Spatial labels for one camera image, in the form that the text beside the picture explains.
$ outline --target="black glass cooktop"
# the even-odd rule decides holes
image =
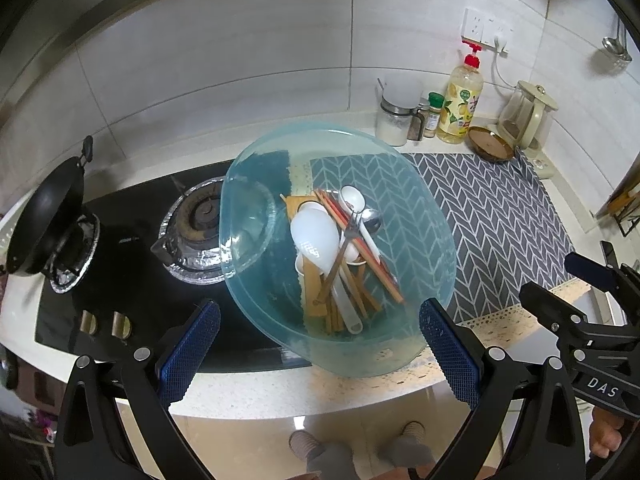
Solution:
[[[191,285],[173,277],[149,248],[162,218],[180,196],[177,183],[190,188],[225,175],[231,161],[175,173],[122,189],[85,204],[100,219],[94,266],[71,291],[57,294],[46,280],[40,298],[35,340],[75,355],[110,361],[153,346],[172,326],[183,324],[202,298],[215,300],[222,313],[220,332],[201,372],[247,372],[306,366],[242,314],[224,282]],[[82,311],[97,318],[97,332],[80,331]],[[121,340],[111,335],[114,311],[132,325]]]

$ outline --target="countertop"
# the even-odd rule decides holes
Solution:
[[[370,117],[363,114],[322,118],[372,132]],[[252,140],[283,122],[270,121],[242,129],[230,128],[197,137],[197,142],[190,139],[174,146],[159,148],[135,160],[128,160],[89,176],[86,180],[86,199],[164,174],[229,160],[237,156]],[[409,141],[399,151],[470,153],[464,144],[451,146],[438,139]],[[633,263],[637,254],[635,242],[629,238],[623,240],[614,226],[597,226],[585,233],[576,214],[554,183],[546,180],[544,184],[576,251],[599,261],[602,259],[599,240],[607,239],[614,244],[621,262]],[[66,381],[76,357],[40,345],[33,339],[43,282],[42,275],[9,278],[0,312],[0,342],[35,367]],[[554,291],[571,303],[588,290],[585,283],[574,280]],[[615,305],[612,312],[608,315],[615,318]],[[539,329],[537,322],[524,315],[524,311],[517,306],[475,320],[469,325],[485,344],[491,343],[504,348]],[[184,399],[172,404],[170,412],[208,418],[315,415],[381,402],[442,380],[444,376],[428,348],[407,367],[376,378],[340,378],[315,366],[271,372],[197,374]]]

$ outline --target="silver screw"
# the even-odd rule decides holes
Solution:
[[[489,357],[495,361],[502,361],[504,359],[504,350],[502,348],[498,348],[494,346],[493,348],[489,348]]]
[[[557,357],[552,357],[549,359],[549,366],[551,366],[554,370],[559,370],[562,368],[562,361]]]
[[[78,368],[85,368],[88,364],[89,364],[89,356],[81,355],[81,356],[76,360],[76,366],[77,366]]]
[[[149,350],[149,348],[147,348],[146,346],[142,346],[138,348],[135,352],[133,352],[133,358],[136,361],[144,361],[150,355],[151,355],[151,350]]]

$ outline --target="brown bowl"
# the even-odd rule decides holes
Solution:
[[[484,160],[498,163],[506,162],[513,157],[513,148],[508,145],[506,140],[491,130],[472,126],[466,136],[469,139],[471,149]]]

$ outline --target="person's leg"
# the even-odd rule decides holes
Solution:
[[[409,422],[399,436],[380,449],[378,456],[395,467],[433,467],[433,453],[422,443],[423,439],[424,426],[420,422]]]
[[[308,431],[299,430],[289,437],[289,447],[306,462],[308,472],[320,472],[320,480],[360,480],[353,466],[353,451],[346,444],[322,444]]]

